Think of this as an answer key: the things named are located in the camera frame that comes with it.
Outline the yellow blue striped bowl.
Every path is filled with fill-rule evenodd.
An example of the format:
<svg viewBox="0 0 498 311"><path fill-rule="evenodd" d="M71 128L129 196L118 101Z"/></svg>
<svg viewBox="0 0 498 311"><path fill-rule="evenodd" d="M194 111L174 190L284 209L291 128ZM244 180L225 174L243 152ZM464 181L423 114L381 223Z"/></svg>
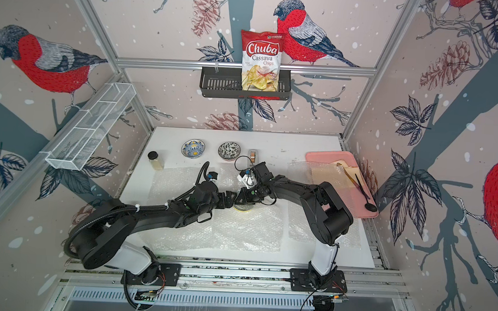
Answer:
<svg viewBox="0 0 498 311"><path fill-rule="evenodd" d="M255 204L234 204L234 209L240 212L248 212L256 207Z"/></svg>

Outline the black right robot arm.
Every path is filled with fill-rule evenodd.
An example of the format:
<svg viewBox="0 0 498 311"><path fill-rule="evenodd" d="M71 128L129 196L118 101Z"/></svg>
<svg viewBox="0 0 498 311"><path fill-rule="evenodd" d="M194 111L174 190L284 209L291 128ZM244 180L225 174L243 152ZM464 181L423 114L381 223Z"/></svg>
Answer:
<svg viewBox="0 0 498 311"><path fill-rule="evenodd" d="M309 262L309 282L314 289L325 289L337 271L338 239L346 235L353 217L329 182L304 184L278 175L266 181L259 179L252 188L242 188L235 206L263 203L266 197L274 201L287 200L302 207L311 232L316 238L314 255Z"/></svg>

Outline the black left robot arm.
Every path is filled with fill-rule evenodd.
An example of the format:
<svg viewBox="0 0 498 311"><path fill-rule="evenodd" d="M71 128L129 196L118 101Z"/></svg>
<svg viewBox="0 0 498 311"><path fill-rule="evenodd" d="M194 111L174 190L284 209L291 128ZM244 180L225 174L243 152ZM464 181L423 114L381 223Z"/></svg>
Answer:
<svg viewBox="0 0 498 311"><path fill-rule="evenodd" d="M112 199L73 228L64 252L87 270L107 266L142 274L154 266L156 257L148 247L127 242L130 235L206 222L212 210L231 208L236 198L235 192L220 192L212 181L204 181L163 205L134 206Z"/></svg>

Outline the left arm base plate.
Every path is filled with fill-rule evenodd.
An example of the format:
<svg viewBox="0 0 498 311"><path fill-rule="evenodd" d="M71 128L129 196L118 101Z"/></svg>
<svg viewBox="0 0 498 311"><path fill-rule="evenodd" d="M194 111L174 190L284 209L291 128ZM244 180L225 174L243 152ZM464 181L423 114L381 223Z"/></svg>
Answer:
<svg viewBox="0 0 498 311"><path fill-rule="evenodd" d="M147 268L142 274L132 274L124 272L127 285L135 286L155 286L155 287L176 287L182 265L173 263L154 263L153 267Z"/></svg>

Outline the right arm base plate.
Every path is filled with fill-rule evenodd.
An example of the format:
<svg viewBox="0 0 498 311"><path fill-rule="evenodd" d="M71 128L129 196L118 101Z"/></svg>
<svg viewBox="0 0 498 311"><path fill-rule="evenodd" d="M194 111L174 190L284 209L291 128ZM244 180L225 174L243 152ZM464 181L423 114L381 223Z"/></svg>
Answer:
<svg viewBox="0 0 498 311"><path fill-rule="evenodd" d="M290 269L289 282L293 292L323 292L346 294L348 289L344 272L335 270L326 276L320 276L316 271L307 269Z"/></svg>

